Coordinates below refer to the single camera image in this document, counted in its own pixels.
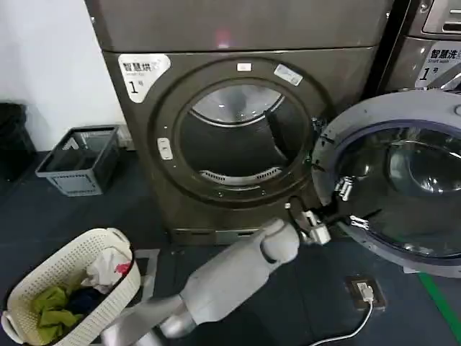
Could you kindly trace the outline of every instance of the gray plastic basket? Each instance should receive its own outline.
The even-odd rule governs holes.
[[[64,195],[101,195],[117,165],[118,127],[72,128],[35,170]]]

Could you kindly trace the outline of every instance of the floor socket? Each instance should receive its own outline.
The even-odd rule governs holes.
[[[363,300],[362,294],[360,293],[359,286],[357,285],[358,283],[366,283],[368,286],[370,286],[373,289],[373,294],[375,296],[375,299],[373,301],[373,306],[376,308],[384,307],[386,306],[386,302],[384,299],[384,296],[382,295],[382,291],[380,289],[380,286],[377,284],[376,280],[370,276],[363,276],[363,275],[357,275],[357,276],[348,276],[346,277],[346,286],[349,291],[349,294],[351,295],[351,298],[354,302],[354,306],[356,309],[367,309],[368,308],[368,303]]]

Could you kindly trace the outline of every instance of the label sticker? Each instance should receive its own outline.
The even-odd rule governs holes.
[[[303,76],[297,74],[293,70],[290,70],[288,67],[282,65],[281,63],[275,69],[274,75],[280,77],[288,83],[293,84],[295,87],[298,86],[299,83],[303,80]]]
[[[427,87],[442,74],[461,63],[461,42],[444,41],[432,45],[419,71],[415,87]]]
[[[141,103],[151,86],[171,66],[165,54],[120,54],[118,64],[130,99]]]
[[[251,63],[237,63],[237,71],[238,72],[250,72]]]

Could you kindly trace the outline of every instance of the washing machine door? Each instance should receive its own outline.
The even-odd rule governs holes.
[[[315,145],[313,181],[328,205],[368,224],[339,226],[370,251],[434,275],[461,277],[461,96],[439,90],[386,94],[338,116]]]

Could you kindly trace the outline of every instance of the white plastic basket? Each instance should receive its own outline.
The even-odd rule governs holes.
[[[27,275],[10,293],[7,311],[1,325],[8,336],[19,344],[45,345],[37,331],[37,314],[32,313],[32,300],[46,288],[69,283],[85,272],[98,256],[114,247],[131,259],[130,271],[88,316],[82,319],[55,346],[87,346],[109,325],[133,299],[140,287],[140,273],[130,242],[117,229],[92,229],[65,245]]]

